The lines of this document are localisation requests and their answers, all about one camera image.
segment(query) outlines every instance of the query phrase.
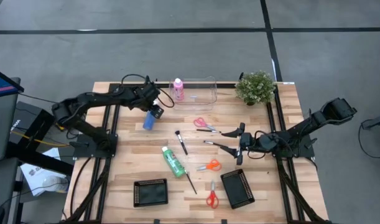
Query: computer screen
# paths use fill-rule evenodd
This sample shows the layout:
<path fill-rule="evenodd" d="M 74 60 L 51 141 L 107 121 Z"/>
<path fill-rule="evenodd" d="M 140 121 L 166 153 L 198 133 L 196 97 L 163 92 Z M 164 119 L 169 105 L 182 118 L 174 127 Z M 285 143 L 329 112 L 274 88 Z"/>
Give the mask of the computer screen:
<path fill-rule="evenodd" d="M 23 87 L 0 72 L 0 96 L 21 93 L 23 91 Z"/>

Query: potted plant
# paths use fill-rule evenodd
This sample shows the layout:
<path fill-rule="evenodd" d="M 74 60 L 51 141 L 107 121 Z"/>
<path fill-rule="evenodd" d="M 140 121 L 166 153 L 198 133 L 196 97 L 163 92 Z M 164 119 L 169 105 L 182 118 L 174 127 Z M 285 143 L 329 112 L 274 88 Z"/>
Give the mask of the potted plant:
<path fill-rule="evenodd" d="M 237 97 L 244 100 L 248 106 L 255 103 L 268 103 L 274 97 L 276 86 L 270 74 L 260 71 L 242 73 L 242 78 L 235 85 Z"/>

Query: scissors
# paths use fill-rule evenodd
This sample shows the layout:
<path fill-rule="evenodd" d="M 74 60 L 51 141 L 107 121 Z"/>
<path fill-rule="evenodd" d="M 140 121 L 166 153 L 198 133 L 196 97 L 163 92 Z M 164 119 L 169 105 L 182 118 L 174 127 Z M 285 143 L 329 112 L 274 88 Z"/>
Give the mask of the scissors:
<path fill-rule="evenodd" d="M 210 126 L 210 125 L 207 125 L 205 120 L 203 118 L 197 118 L 194 120 L 194 125 L 197 126 L 197 127 L 205 127 L 205 128 L 208 128 L 210 130 L 215 130 L 215 128 L 213 126 Z"/>
<path fill-rule="evenodd" d="M 198 167 L 197 170 L 206 170 L 206 169 L 210 169 L 213 171 L 219 171 L 221 169 L 221 164 L 216 159 L 213 159 L 212 161 L 210 161 L 209 164 L 207 164 L 205 166 Z"/>
<path fill-rule="evenodd" d="M 211 191 L 209 197 L 206 199 L 206 204 L 215 209 L 219 205 L 219 199 L 215 194 L 215 181 L 212 180 Z"/>

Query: green spray bottle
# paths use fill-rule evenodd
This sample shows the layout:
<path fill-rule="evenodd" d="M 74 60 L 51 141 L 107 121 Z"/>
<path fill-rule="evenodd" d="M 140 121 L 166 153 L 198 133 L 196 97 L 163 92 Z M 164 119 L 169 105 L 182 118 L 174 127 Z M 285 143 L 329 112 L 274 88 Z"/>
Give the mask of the green spray bottle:
<path fill-rule="evenodd" d="M 176 177 L 181 177 L 183 174 L 185 174 L 184 167 L 180 164 L 172 150 L 164 146 L 162 147 L 162 152 L 164 152 L 165 161 L 168 163 L 170 169 Z"/>

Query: black tray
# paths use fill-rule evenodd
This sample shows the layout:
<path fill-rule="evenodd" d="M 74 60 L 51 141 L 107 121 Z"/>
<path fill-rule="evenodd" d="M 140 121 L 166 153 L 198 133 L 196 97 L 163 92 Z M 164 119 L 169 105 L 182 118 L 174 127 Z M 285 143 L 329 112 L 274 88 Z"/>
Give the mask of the black tray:
<path fill-rule="evenodd" d="M 232 209 L 242 207 L 255 201 L 251 188 L 242 169 L 220 175 Z"/>
<path fill-rule="evenodd" d="M 134 182 L 134 207 L 163 205 L 167 203 L 167 179 Z"/>

